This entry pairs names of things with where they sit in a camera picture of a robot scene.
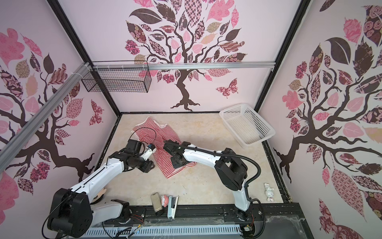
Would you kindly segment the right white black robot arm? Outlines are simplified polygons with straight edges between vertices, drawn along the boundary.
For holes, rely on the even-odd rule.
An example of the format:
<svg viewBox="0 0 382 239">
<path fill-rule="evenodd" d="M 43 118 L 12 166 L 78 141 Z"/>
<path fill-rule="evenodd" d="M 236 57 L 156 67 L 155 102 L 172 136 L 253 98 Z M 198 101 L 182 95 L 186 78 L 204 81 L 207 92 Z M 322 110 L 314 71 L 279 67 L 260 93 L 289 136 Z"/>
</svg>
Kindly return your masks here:
<svg viewBox="0 0 382 239">
<path fill-rule="evenodd" d="M 177 143 L 166 140 L 164 150 L 170 154 L 174 168 L 196 162 L 216 170 L 222 184 L 232 191 L 236 213 L 244 220 L 254 199 L 250 198 L 248 187 L 261 175 L 261 167 L 254 160 L 236 154 L 232 149 L 208 150 L 189 142 Z"/>
</svg>

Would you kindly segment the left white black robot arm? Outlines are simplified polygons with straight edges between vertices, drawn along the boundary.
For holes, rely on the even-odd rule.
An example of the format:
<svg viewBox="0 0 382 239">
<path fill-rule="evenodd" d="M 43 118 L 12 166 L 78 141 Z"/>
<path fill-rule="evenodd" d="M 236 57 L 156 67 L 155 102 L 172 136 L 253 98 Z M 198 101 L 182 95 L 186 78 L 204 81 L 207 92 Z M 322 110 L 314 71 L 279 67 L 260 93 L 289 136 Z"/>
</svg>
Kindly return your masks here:
<svg viewBox="0 0 382 239">
<path fill-rule="evenodd" d="M 142 142 L 130 139 L 125 148 L 114 152 L 107 162 L 88 178 L 70 189 L 59 189 L 53 196 L 50 214 L 44 225 L 52 231 L 79 238 L 90 227 L 107 220 L 117 219 L 122 223 L 130 220 L 129 203 L 114 199 L 102 205 L 92 201 L 117 175 L 139 169 L 148 173 L 155 165 L 149 157 L 156 151 L 154 144 L 141 152 Z"/>
</svg>

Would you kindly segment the red white striped tank top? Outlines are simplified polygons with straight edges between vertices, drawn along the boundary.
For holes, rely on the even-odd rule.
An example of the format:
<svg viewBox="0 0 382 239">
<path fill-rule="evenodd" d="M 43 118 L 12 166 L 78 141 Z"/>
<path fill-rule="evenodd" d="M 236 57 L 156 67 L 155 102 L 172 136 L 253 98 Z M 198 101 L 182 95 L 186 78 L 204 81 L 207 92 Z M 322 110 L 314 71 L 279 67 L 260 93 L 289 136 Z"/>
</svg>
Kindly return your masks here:
<svg viewBox="0 0 382 239">
<path fill-rule="evenodd" d="M 177 133 L 168 124 L 158 124 L 153 118 L 148 117 L 143 123 L 136 125 L 132 132 L 138 137 L 139 141 L 143 141 L 148 144 L 152 143 L 155 145 L 155 162 L 167 179 L 176 175 L 186 167 L 193 167 L 197 165 L 196 162 L 191 162 L 187 163 L 186 166 L 181 166 L 180 168 L 175 168 L 173 166 L 171 155 L 163 148 L 164 142 L 171 140 L 173 142 L 180 143 L 181 141 Z"/>
</svg>

